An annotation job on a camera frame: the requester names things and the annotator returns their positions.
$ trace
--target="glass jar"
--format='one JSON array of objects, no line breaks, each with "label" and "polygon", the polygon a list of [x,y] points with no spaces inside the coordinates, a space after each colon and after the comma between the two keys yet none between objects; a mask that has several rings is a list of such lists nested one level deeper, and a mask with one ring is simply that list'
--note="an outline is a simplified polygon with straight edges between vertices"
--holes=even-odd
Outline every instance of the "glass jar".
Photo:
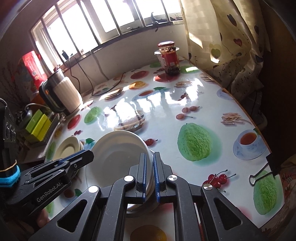
[{"label": "glass jar", "polygon": [[178,75],[180,73],[179,59],[176,53],[174,41],[166,41],[158,44],[161,57],[168,75]]}]

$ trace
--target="rubber band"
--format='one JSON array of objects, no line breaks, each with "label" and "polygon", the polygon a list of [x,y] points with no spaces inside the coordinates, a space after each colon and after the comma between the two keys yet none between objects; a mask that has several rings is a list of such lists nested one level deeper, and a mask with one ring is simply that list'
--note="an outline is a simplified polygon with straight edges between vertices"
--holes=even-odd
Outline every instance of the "rubber band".
[{"label": "rubber band", "polygon": [[15,163],[12,166],[6,168],[5,170],[0,170],[0,172],[6,172],[7,170],[13,168],[16,164],[17,164],[17,161],[15,160]]}]

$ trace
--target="electric kettle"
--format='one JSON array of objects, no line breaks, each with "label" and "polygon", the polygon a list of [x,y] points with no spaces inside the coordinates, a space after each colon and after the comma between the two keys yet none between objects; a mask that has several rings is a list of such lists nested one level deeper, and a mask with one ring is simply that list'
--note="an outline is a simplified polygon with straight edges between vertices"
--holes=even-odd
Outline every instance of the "electric kettle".
[{"label": "electric kettle", "polygon": [[83,104],[78,90],[61,69],[40,85],[39,94],[53,112],[64,113],[65,116],[75,114]]}]

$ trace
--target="round metal pivot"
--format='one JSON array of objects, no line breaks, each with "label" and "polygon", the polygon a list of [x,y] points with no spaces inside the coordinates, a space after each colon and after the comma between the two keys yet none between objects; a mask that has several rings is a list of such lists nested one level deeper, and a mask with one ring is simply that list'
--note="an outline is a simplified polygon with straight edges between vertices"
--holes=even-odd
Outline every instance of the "round metal pivot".
[{"label": "round metal pivot", "polygon": [[204,189],[207,190],[207,191],[211,191],[213,189],[213,186],[211,184],[204,184]]},{"label": "round metal pivot", "polygon": [[126,182],[131,182],[131,181],[133,180],[133,176],[130,176],[130,175],[125,176],[125,177],[124,177],[124,180],[125,180]]},{"label": "round metal pivot", "polygon": [[170,181],[176,181],[176,180],[178,179],[178,177],[177,177],[176,175],[169,175],[169,176],[168,176],[168,179],[169,179]]},{"label": "round metal pivot", "polygon": [[97,186],[91,186],[89,187],[89,192],[90,193],[95,193],[99,190],[99,188]]}]

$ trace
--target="large white bowl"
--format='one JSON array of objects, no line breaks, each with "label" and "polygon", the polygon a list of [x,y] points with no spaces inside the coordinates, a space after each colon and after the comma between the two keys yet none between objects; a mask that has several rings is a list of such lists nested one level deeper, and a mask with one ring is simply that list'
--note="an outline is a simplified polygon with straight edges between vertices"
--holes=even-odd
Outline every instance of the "large white bowl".
[{"label": "large white bowl", "polygon": [[[104,188],[128,175],[131,166],[139,164],[140,154],[147,155],[147,199],[154,190],[153,156],[145,142],[129,131],[113,131],[99,139],[92,148],[94,160],[86,166],[88,187]],[[128,212],[139,205],[129,204]]]}]

